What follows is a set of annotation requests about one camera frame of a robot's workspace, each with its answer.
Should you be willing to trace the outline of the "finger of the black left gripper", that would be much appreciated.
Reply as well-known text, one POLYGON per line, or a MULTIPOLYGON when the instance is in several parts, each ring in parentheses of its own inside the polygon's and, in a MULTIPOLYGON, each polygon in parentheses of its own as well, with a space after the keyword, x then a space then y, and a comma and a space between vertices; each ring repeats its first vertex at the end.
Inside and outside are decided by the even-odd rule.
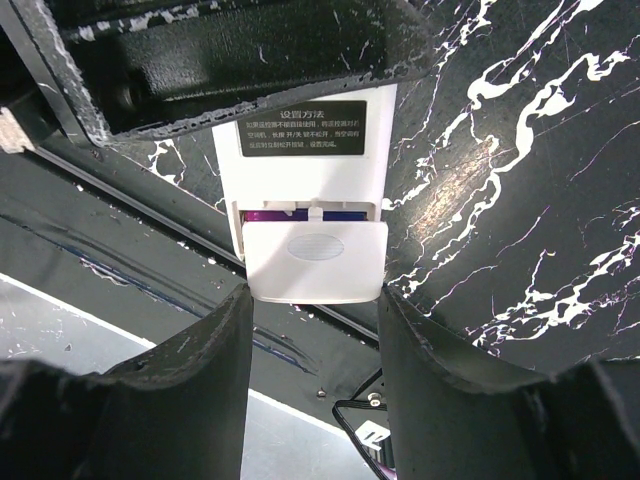
POLYGON ((9 37, 68 138, 161 140, 424 76, 407 1, 13 1, 9 37))

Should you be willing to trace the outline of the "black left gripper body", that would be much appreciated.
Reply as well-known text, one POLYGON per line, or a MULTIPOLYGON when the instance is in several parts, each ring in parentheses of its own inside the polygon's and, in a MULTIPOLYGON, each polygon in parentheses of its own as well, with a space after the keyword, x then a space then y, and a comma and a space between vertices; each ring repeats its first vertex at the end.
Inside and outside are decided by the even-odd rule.
POLYGON ((1 151, 35 151, 59 122, 24 62, 1 30, 1 151))

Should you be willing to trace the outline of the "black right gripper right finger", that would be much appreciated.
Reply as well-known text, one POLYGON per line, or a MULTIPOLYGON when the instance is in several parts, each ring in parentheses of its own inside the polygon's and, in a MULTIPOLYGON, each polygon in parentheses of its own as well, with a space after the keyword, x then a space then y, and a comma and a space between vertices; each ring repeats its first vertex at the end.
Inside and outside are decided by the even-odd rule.
POLYGON ((474 347, 391 288, 378 331, 400 478, 638 477, 637 361, 541 374, 474 347))

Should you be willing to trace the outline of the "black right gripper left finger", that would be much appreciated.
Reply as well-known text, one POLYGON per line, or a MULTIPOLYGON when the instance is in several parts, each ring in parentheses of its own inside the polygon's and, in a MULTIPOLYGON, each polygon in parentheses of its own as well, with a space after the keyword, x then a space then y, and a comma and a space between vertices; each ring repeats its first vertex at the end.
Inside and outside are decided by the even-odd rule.
POLYGON ((1 365, 5 479, 237 479, 252 361, 253 300, 213 311, 105 373, 36 360, 1 365))

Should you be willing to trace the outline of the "white battery cover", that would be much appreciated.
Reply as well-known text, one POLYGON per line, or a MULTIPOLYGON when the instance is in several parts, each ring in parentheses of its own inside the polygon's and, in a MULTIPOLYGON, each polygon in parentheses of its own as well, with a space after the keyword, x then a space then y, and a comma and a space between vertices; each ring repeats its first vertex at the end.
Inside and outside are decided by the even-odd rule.
POLYGON ((257 300, 340 305, 380 296, 384 222, 250 222, 242 237, 248 285, 257 300))

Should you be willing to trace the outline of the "white red remote control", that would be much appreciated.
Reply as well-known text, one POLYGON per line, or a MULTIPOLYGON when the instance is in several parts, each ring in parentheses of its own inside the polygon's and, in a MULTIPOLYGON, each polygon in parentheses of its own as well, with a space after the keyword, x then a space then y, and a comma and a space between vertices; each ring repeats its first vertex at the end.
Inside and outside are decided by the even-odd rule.
POLYGON ((233 250, 250 211, 287 220, 311 206, 378 222, 396 85, 328 95, 213 128, 233 250))

